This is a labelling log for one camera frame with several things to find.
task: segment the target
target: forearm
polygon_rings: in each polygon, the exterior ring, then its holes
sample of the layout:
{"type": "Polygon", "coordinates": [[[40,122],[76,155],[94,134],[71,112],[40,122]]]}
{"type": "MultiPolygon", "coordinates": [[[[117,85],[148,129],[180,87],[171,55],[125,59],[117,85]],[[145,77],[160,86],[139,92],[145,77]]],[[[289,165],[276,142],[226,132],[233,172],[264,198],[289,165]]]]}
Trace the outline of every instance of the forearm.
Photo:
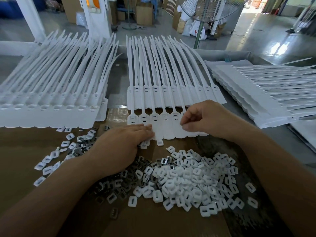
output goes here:
{"type": "Polygon", "coordinates": [[[316,178],[256,127],[243,127],[238,144],[284,222],[296,236],[316,236],[316,178]]]}
{"type": "Polygon", "coordinates": [[[86,156],[65,161],[0,219],[0,236],[56,236],[84,192],[98,180],[86,156]]]}

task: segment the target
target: person's left hand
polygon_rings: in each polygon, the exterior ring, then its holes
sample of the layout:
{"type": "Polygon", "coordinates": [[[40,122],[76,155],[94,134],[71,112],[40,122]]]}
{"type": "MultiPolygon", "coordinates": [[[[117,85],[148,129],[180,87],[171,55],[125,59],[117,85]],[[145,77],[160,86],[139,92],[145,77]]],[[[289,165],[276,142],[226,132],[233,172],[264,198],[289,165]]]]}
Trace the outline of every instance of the person's left hand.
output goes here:
{"type": "Polygon", "coordinates": [[[99,178],[123,171],[135,159],[137,145],[152,138],[152,125],[127,125],[101,135],[85,154],[99,178]]]}

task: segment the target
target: person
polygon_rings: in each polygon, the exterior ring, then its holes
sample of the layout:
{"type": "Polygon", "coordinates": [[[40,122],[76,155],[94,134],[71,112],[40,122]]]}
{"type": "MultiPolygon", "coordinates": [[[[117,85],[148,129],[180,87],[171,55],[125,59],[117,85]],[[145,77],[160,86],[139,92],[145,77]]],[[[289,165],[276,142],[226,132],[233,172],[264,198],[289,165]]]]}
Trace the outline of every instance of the person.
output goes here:
{"type": "MultiPolygon", "coordinates": [[[[220,104],[192,105],[180,123],[238,144],[260,183],[295,236],[316,236],[316,178],[298,160],[220,104]]],[[[130,125],[104,133],[84,155],[64,162],[0,219],[0,236],[56,236],[70,211],[97,180],[130,165],[137,144],[152,138],[152,126],[130,125]]]]}

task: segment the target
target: hand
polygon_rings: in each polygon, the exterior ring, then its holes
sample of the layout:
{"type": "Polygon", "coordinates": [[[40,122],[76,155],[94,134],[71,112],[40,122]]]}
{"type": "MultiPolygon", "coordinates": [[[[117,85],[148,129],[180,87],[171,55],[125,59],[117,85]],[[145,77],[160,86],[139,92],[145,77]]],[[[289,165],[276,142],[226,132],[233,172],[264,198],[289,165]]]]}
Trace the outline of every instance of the hand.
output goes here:
{"type": "Polygon", "coordinates": [[[191,105],[184,113],[180,124],[185,131],[205,132],[229,141],[232,141],[235,135],[241,135],[245,129],[252,127],[212,100],[191,105]]]}
{"type": "Polygon", "coordinates": [[[135,159],[137,145],[152,138],[152,125],[127,125],[113,128],[101,135],[87,152],[89,163],[99,178],[124,170],[135,159]]]}

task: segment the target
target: shiny floor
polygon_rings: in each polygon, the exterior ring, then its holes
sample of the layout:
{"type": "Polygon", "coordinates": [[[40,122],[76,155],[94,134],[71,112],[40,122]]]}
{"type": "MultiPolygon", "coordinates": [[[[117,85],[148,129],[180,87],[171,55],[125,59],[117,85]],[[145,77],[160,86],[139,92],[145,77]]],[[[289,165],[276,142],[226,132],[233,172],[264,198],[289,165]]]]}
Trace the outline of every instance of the shiny floor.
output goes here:
{"type": "MultiPolygon", "coordinates": [[[[69,23],[65,13],[41,12],[39,15],[47,33],[56,29],[79,33],[86,31],[82,26],[69,23]]],[[[199,49],[251,51],[273,64],[314,57],[314,37],[285,32],[294,22],[294,18],[243,12],[232,35],[224,34],[217,41],[200,41],[199,49]]],[[[154,25],[146,27],[146,30],[127,31],[122,28],[124,25],[127,24],[118,26],[117,39],[120,45],[125,45],[126,35],[171,35],[182,39],[189,46],[194,45],[194,37],[181,36],[172,28],[172,17],[166,12],[161,13],[154,25]]],[[[0,40],[33,41],[34,37],[24,19],[0,19],[0,40]]]]}

